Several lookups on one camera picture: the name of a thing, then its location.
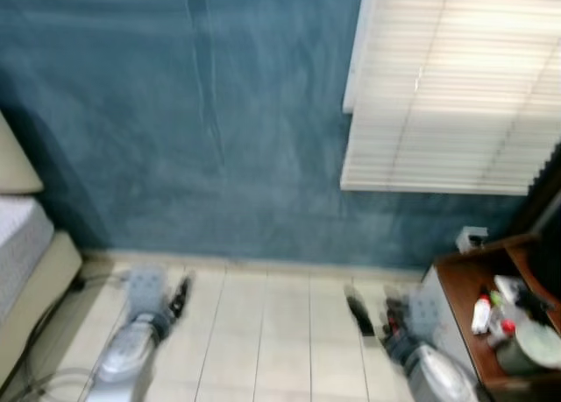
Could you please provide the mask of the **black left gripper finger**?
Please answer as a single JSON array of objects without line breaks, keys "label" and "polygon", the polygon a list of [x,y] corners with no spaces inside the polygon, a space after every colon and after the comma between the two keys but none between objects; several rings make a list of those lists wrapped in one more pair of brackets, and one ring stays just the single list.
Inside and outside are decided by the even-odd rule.
[{"label": "black left gripper finger", "polygon": [[171,315],[172,321],[177,322],[183,318],[185,306],[191,298],[192,287],[194,283],[194,274],[185,274],[180,279],[179,285],[175,287],[171,298]]}]

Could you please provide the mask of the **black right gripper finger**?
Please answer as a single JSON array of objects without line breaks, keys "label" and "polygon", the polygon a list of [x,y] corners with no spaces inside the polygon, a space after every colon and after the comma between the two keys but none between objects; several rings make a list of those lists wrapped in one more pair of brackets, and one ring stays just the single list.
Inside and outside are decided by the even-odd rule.
[{"label": "black right gripper finger", "polygon": [[354,322],[356,322],[360,335],[364,338],[375,337],[376,327],[373,325],[368,307],[356,287],[345,287],[345,301],[347,301],[348,309]]}]

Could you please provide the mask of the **brown wooden nightstand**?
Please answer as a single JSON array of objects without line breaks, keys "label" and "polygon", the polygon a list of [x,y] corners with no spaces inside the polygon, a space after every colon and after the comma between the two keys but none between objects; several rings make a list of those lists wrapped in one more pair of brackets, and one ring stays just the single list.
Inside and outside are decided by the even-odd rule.
[{"label": "brown wooden nightstand", "polygon": [[490,402],[561,402],[560,370],[510,377],[501,369],[492,347],[470,330],[472,308],[479,291],[482,286],[494,287],[494,277],[498,274],[521,278],[530,291],[552,307],[546,323],[560,329],[560,300],[530,270],[530,255],[537,250],[538,243],[537,235],[512,236],[468,253],[439,257],[431,266],[431,274],[444,291],[454,319],[451,335],[459,339],[459,346],[466,351],[465,369],[469,377],[476,379],[481,398]]}]

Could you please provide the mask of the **white bottle with red cap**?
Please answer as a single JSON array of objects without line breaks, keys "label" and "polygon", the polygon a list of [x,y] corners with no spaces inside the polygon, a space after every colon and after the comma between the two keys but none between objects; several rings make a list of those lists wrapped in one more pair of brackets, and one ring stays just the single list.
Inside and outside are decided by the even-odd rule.
[{"label": "white bottle with red cap", "polygon": [[492,321],[492,294],[484,287],[479,293],[472,308],[472,333],[474,335],[487,335]]}]

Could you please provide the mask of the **green pot with lid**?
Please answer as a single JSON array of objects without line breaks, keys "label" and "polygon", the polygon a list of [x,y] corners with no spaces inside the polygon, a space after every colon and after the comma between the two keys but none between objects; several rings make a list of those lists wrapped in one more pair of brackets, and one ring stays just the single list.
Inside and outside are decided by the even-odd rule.
[{"label": "green pot with lid", "polygon": [[494,354],[510,377],[522,377],[561,367],[561,337],[557,331],[535,321],[510,323],[508,338]]}]

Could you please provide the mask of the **white bed sheet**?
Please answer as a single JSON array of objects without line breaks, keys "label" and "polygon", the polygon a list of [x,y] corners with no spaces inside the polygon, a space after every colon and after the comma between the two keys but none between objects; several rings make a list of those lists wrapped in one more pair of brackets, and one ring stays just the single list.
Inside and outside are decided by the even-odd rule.
[{"label": "white bed sheet", "polygon": [[28,195],[0,195],[0,323],[51,245],[53,223]]}]

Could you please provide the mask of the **dark wooden cabinet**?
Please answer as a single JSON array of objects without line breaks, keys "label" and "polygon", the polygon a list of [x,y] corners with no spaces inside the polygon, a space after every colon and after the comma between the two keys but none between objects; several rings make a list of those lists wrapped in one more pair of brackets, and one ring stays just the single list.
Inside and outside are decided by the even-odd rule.
[{"label": "dark wooden cabinet", "polygon": [[558,238],[558,196],[561,194],[561,145],[530,186],[525,201],[508,225],[508,235],[532,234],[529,269],[533,277],[554,297],[561,293],[561,246]]}]

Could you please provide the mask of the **beige bed headboard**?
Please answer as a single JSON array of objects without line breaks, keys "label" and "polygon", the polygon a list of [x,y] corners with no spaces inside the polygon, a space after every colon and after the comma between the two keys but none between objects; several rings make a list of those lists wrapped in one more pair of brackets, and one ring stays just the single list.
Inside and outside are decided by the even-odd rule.
[{"label": "beige bed headboard", "polygon": [[39,194],[44,188],[7,118],[0,113],[0,194]]}]

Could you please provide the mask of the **white window blind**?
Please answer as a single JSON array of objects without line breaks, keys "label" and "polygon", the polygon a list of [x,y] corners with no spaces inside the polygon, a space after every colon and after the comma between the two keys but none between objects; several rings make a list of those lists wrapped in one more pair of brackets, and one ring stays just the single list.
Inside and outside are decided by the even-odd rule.
[{"label": "white window blind", "polygon": [[525,195],[561,138],[561,0],[361,0],[345,191]]}]

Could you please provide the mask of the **beige bed frame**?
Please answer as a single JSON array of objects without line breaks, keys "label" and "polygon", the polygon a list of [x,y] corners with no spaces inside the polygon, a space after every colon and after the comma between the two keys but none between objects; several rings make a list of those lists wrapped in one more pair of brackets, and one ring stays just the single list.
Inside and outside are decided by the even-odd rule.
[{"label": "beige bed frame", "polygon": [[32,331],[71,289],[82,257],[66,231],[57,231],[15,293],[0,287],[0,390],[32,346]]}]

